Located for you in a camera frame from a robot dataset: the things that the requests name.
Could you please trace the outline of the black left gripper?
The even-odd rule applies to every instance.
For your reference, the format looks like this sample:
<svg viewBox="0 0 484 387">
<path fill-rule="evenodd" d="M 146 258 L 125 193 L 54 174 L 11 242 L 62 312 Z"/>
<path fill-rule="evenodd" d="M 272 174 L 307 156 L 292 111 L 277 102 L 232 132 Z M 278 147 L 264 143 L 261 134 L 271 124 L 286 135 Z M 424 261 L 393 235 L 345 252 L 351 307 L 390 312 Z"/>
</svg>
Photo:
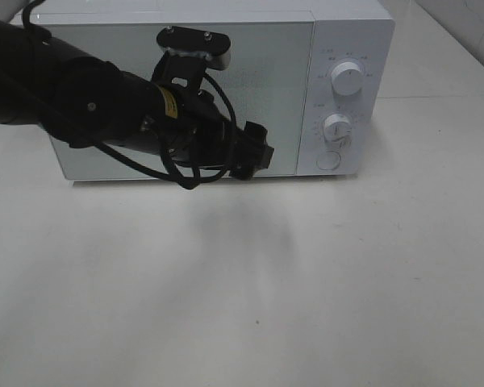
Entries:
<svg viewBox="0 0 484 387">
<path fill-rule="evenodd" d="M 161 124 L 161 160 L 169 173 L 183 167 L 192 170 L 194 180 L 218 180 L 226 174 L 249 180 L 269 167 L 274 149 L 267 143 L 267 129 L 251 121 L 238 127 L 233 106 L 222 90 L 219 96 L 228 115 L 202 89 L 166 86 L 161 93 L 171 111 Z"/>
</svg>

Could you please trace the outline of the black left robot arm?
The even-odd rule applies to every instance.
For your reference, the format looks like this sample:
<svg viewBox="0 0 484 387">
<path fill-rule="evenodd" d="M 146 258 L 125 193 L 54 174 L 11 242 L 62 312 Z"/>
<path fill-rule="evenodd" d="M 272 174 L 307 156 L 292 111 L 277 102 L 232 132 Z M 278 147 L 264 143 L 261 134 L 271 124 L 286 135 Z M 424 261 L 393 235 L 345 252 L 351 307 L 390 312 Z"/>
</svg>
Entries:
<svg viewBox="0 0 484 387">
<path fill-rule="evenodd" d="M 228 36 L 171 26 L 150 79 L 123 71 L 24 19 L 0 20 L 0 124 L 36 125 L 74 149 L 96 148 L 148 177 L 193 189 L 269 167 L 266 129 L 239 127 L 211 70 L 224 70 Z"/>
</svg>

